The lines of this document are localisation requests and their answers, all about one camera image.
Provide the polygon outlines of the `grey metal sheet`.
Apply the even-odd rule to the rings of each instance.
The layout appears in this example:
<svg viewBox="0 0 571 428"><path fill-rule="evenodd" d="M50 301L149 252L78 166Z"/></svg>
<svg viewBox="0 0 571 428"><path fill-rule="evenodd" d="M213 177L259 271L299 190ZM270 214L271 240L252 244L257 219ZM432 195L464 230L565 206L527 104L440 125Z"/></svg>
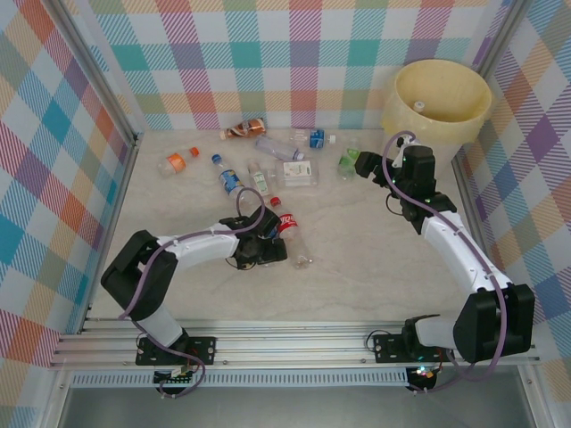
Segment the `grey metal sheet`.
<svg viewBox="0 0 571 428"><path fill-rule="evenodd" d="M536 428L515 385L403 388L74 389L50 428Z"/></svg>

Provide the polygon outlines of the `blue Pocari label bottle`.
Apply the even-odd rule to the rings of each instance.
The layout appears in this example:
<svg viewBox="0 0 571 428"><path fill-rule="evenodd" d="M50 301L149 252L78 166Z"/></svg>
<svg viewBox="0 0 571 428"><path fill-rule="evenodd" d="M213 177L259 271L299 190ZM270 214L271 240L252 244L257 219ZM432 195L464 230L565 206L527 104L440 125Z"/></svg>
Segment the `blue Pocari label bottle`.
<svg viewBox="0 0 571 428"><path fill-rule="evenodd" d="M290 141L298 147L320 150L328 144L336 144L336 135L324 129L292 129Z"/></svg>

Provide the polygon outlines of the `red cola label bottle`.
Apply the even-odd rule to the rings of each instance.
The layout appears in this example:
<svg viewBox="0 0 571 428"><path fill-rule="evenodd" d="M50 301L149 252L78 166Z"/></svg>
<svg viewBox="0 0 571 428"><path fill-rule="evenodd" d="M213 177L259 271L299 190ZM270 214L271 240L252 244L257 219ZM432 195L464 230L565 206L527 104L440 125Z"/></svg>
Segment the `red cola label bottle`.
<svg viewBox="0 0 571 428"><path fill-rule="evenodd" d="M312 263L312 257L293 213L286 209L276 196L272 197L269 202L272 210L280 219L277 230L279 237L285 242L288 259L295 268L308 267Z"/></svg>

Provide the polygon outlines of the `green label bottle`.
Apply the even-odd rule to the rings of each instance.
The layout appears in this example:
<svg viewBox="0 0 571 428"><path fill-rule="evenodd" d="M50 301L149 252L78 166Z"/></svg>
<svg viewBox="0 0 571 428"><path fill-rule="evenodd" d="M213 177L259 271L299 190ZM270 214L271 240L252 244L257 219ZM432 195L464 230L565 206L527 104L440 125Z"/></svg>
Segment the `green label bottle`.
<svg viewBox="0 0 571 428"><path fill-rule="evenodd" d="M337 164L337 174L342 180L350 180L355 176L355 163L360 155L360 140L357 137L343 144Z"/></svg>

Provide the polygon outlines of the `brown coffee label bottle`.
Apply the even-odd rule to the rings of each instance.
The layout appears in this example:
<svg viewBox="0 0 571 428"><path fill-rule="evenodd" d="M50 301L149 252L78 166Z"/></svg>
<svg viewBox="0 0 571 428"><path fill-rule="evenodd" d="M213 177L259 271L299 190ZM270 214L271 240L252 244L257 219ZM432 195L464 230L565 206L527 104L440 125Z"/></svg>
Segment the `brown coffee label bottle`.
<svg viewBox="0 0 571 428"><path fill-rule="evenodd" d="M267 132L263 118L249 119L231 128L219 132L221 140L232 138L251 138L264 135Z"/></svg>

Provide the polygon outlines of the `orange label orange cap bottle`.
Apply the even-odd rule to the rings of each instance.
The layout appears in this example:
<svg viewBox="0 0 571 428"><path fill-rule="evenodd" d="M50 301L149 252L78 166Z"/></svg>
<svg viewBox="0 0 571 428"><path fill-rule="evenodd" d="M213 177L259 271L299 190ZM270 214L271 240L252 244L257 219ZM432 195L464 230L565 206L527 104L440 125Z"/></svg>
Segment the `orange label orange cap bottle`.
<svg viewBox="0 0 571 428"><path fill-rule="evenodd" d="M200 155L197 147L186 148L182 151L174 152L164 158L158 164L158 170L163 177L177 175L186 169L188 164Z"/></svg>

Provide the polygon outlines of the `clear bottle white cap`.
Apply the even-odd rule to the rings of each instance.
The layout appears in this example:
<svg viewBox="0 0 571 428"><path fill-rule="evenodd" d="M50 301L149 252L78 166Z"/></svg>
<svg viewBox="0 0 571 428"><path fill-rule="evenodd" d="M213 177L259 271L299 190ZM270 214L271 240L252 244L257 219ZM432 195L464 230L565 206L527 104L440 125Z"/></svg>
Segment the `clear bottle white cap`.
<svg viewBox="0 0 571 428"><path fill-rule="evenodd" d="M293 145L268 136L258 136L255 141L255 149L272 155L281 161L302 161L305 157L304 153Z"/></svg>

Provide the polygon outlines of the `small circuit board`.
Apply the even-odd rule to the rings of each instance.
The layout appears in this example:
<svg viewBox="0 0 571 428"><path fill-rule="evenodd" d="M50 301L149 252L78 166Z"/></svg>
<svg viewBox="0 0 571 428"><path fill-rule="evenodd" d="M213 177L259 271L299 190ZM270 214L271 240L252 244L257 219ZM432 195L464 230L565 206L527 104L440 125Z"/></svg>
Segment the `small circuit board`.
<svg viewBox="0 0 571 428"><path fill-rule="evenodd" d="M156 370L153 372L153 383L164 383L164 388L186 388L194 383L192 371L180 372L178 370Z"/></svg>
<svg viewBox="0 0 571 428"><path fill-rule="evenodd" d="M419 366L407 368L407 388L410 391L431 390L437 382L437 375L440 372L438 367Z"/></svg>

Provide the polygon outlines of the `small bottle green-white label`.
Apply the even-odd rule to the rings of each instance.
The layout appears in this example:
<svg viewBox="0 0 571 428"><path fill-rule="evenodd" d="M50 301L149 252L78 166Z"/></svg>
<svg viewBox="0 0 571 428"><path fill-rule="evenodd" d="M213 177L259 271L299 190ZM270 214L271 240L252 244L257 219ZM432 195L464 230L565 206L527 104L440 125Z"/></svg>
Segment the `small bottle green-white label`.
<svg viewBox="0 0 571 428"><path fill-rule="evenodd" d="M256 160L249 160L247 168L252 187L255 188L263 198L268 199L272 195L272 190L267 175L261 168L261 165Z"/></svg>

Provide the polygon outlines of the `rectangular clear bottle white label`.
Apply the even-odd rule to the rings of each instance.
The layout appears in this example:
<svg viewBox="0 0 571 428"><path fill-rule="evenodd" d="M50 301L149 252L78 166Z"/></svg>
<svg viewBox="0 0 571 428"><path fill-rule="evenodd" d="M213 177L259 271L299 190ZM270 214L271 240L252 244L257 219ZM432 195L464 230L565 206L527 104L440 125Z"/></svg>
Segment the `rectangular clear bottle white label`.
<svg viewBox="0 0 571 428"><path fill-rule="evenodd" d="M309 187L319 184L319 166L313 159L277 160L267 173L272 183L280 188Z"/></svg>

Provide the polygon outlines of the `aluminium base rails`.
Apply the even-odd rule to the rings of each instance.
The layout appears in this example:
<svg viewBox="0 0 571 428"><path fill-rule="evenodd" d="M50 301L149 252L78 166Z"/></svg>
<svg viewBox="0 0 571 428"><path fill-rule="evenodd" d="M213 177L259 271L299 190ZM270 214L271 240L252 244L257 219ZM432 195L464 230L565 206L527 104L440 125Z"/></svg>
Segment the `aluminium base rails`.
<svg viewBox="0 0 571 428"><path fill-rule="evenodd" d="M374 330L398 333L401 322L229 321L179 322L191 336L217 339L212 369L370 368L365 348ZM53 370L134 369L138 330L127 320L89 317L80 332L63 335Z"/></svg>

